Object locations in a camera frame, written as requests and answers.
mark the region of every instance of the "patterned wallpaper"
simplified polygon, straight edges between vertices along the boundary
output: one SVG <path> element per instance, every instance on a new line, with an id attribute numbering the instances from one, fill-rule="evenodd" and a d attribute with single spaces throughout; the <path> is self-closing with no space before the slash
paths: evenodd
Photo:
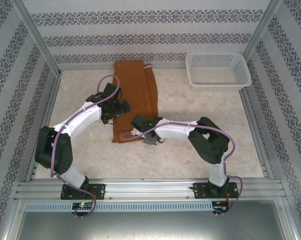
<path id="1" fill-rule="evenodd" d="M 243 52 L 269 0 L 26 0 L 59 67 L 118 60 L 183 66 L 188 52 Z"/>
<path id="2" fill-rule="evenodd" d="M 55 77 L 9 0 L 0 0 L 0 230 L 25 181 Z"/>
<path id="3" fill-rule="evenodd" d="M 246 89 L 301 234 L 301 0 L 284 0 L 248 61 Z"/>

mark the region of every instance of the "marble floor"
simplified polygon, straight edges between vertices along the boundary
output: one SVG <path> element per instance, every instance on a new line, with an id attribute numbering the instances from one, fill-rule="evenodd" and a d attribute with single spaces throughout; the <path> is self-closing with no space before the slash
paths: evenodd
<path id="1" fill-rule="evenodd" d="M 175 121 L 210 118 L 236 142 L 236 151 L 227 161 L 228 174 L 263 177 L 238 92 L 192 92 L 183 68 L 154 68 L 153 72 L 160 117 Z M 96 93 L 100 79 L 113 73 L 113 69 L 65 71 L 49 126 L 72 115 L 88 96 Z M 166 139 L 155 146 L 142 141 L 112 143 L 112 139 L 112 125 L 94 122 L 72 144 L 73 164 L 90 179 L 209 177 L 209 164 L 188 141 Z M 39 165 L 35 178 L 50 178 L 49 169 Z"/>

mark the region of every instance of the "gray metal panel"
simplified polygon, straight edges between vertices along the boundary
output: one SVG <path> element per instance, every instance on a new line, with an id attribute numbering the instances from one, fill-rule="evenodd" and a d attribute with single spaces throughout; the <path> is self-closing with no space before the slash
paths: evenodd
<path id="1" fill-rule="evenodd" d="M 242 201 L 225 217 L 210 212 L 25 212 L 18 240 L 281 240 L 271 201 Z"/>

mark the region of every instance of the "laundry basket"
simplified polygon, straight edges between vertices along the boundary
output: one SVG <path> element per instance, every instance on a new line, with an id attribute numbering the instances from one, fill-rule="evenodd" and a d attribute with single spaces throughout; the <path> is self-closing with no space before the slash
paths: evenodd
<path id="1" fill-rule="evenodd" d="M 246 61 L 237 52 L 187 53 L 186 70 L 193 91 L 239 91 L 252 84 Z"/>

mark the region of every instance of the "orange cloth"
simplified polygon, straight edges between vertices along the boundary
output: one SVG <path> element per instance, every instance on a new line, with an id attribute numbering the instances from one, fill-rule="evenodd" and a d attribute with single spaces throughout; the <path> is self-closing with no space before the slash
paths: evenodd
<path id="1" fill-rule="evenodd" d="M 137 114 L 149 120 L 158 117 L 157 85 L 152 68 L 146 67 L 149 65 L 144 66 L 141 60 L 118 61 L 114 64 L 114 75 L 119 78 L 122 89 L 121 99 L 127 100 L 131 110 L 116 119 L 117 122 L 113 125 L 113 143 L 128 143 L 143 139 L 142 137 L 131 141 L 120 139 L 121 134 L 133 129 L 131 122 Z"/>

